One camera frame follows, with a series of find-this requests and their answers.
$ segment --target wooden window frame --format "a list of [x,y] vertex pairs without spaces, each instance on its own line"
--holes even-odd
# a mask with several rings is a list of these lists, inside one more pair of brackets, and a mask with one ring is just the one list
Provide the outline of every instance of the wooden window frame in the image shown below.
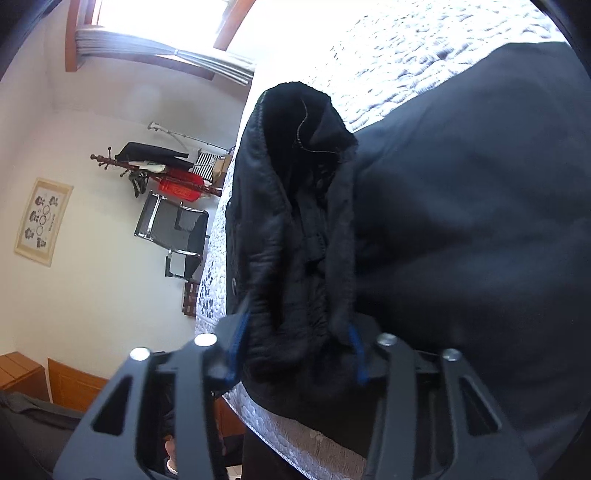
[[[256,0],[236,0],[223,20],[214,48],[226,51],[230,46],[238,28],[242,25],[247,13]],[[98,19],[102,0],[71,0],[66,21],[66,71],[76,72],[80,68],[80,59],[76,48],[76,30],[80,25],[92,25]],[[150,65],[158,65],[171,70],[189,73],[206,80],[212,80],[214,73],[197,67],[175,56],[153,56],[142,54],[101,54],[99,57],[137,61]]]

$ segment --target white quilted bedspread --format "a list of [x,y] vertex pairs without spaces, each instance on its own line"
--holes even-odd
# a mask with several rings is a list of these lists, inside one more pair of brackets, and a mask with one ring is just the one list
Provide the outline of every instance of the white quilted bedspread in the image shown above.
[[[364,15],[324,61],[298,65],[296,73],[284,76],[276,69],[257,69],[241,131],[260,93],[280,82],[299,80],[328,93],[354,132],[506,43],[565,41],[529,0],[368,2]],[[226,314],[225,210],[232,177],[233,164],[209,241],[197,298],[196,333],[212,331]],[[311,480],[361,478],[362,457],[294,420],[264,410],[242,384],[226,400],[248,427]]]

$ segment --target wooden cabinet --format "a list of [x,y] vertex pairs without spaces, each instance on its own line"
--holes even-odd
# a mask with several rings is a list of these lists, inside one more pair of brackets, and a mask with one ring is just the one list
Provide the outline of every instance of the wooden cabinet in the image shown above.
[[19,352],[0,356],[0,390],[49,401],[45,369]]
[[108,382],[106,378],[81,372],[51,358],[47,359],[47,368],[53,403],[72,410],[88,410]]

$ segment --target silver screw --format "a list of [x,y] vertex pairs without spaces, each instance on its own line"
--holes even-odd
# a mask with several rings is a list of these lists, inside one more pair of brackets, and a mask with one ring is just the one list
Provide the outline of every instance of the silver screw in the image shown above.
[[443,351],[441,356],[448,362],[455,362],[462,358],[462,352],[455,348],[447,348]]
[[391,333],[380,333],[378,335],[378,343],[381,346],[392,346],[398,341],[398,338]]

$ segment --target white wall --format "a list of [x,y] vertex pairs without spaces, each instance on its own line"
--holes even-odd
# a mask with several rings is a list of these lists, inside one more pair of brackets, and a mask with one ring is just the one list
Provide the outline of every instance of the white wall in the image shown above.
[[[60,111],[15,159],[22,167],[0,205],[0,264],[8,273],[0,305],[25,355],[108,377],[136,346],[169,351],[193,336],[194,320],[181,312],[183,282],[164,277],[165,250],[133,235],[145,196],[134,197],[120,169],[105,171],[89,158],[156,135],[144,125]],[[74,186],[50,268],[12,251],[38,176]],[[215,208],[205,200],[196,205]]]
[[56,109],[86,111],[165,127],[223,147],[233,146],[248,88],[219,75],[213,81],[154,65],[88,58],[64,68],[69,1],[46,19],[48,74]]
[[[36,29],[0,81],[0,203],[5,200],[6,185],[17,168],[19,149],[31,129],[43,122],[51,108],[51,92],[45,73],[44,37],[44,27]],[[0,231],[5,232],[6,228],[2,226]],[[10,282],[11,273],[5,267],[0,261],[0,271],[4,273],[0,290],[5,290]],[[4,308],[5,305],[0,303],[0,312]],[[12,322],[0,313],[0,355],[14,349]]]

